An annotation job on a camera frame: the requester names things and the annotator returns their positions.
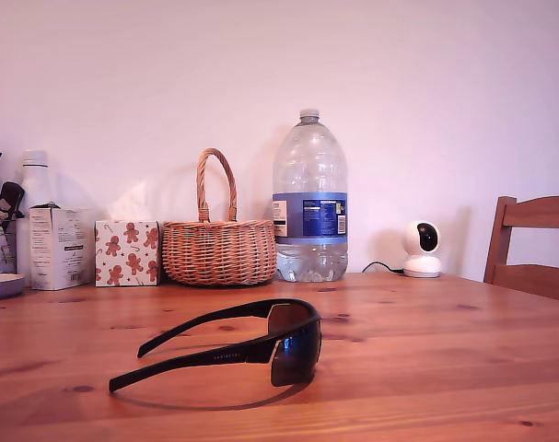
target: bottle lid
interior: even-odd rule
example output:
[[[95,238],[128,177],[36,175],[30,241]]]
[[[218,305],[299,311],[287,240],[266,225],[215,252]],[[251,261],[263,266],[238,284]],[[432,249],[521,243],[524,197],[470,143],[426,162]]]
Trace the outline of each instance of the bottle lid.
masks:
[[[320,117],[320,111],[317,109],[302,109],[299,112],[299,118],[304,118],[304,117],[316,117],[319,118]]]
[[[25,150],[23,166],[48,166],[48,153],[45,150]]]

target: camera lens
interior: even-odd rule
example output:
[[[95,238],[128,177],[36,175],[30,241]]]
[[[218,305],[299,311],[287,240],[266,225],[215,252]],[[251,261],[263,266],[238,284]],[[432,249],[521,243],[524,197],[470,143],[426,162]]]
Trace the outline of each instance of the camera lens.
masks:
[[[417,228],[418,235],[420,236],[420,248],[424,251],[434,250],[438,243],[437,231],[435,228],[427,223],[420,223]]]

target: sunglasses arm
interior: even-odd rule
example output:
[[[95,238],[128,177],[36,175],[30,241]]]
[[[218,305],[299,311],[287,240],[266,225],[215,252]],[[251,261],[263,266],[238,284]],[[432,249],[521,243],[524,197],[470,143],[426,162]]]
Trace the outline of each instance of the sunglasses arm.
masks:
[[[226,320],[229,318],[243,318],[247,316],[267,318],[269,316],[269,312],[271,311],[271,307],[279,302],[281,302],[281,300],[265,299],[263,301],[251,302],[242,306],[224,308],[223,310],[207,313],[203,316],[195,318],[194,320],[190,320],[188,322],[185,322],[184,324],[178,325],[174,329],[165,331],[164,333],[160,334],[156,338],[151,339],[147,343],[143,343],[138,349],[138,357],[142,357],[146,353],[151,352],[169,339],[174,338],[175,336],[186,332],[193,327],[204,324],[211,320]]]
[[[266,364],[271,360],[274,341],[263,343],[236,343],[223,348],[208,350],[194,355],[178,356],[152,366],[145,366],[110,380],[110,392],[122,389],[140,380],[187,366],[219,366],[224,364]]]

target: tissue box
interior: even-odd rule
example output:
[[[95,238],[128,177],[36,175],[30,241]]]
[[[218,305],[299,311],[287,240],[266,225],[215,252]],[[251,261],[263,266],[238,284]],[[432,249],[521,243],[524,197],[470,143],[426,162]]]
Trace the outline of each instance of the tissue box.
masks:
[[[157,221],[95,223],[95,285],[156,285],[160,279]]]
[[[91,228],[84,211],[29,209],[31,288],[62,290],[92,281]]]

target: sunglasses lens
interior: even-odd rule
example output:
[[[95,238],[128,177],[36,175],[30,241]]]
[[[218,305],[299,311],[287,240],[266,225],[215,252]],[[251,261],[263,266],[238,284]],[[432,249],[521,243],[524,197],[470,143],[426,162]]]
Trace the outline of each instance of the sunglasses lens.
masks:
[[[271,383],[282,387],[310,381],[320,357],[321,339],[317,320],[279,341],[271,365]]]
[[[311,315],[311,311],[299,304],[274,305],[271,308],[268,319],[269,333],[282,332],[283,330],[303,322]]]

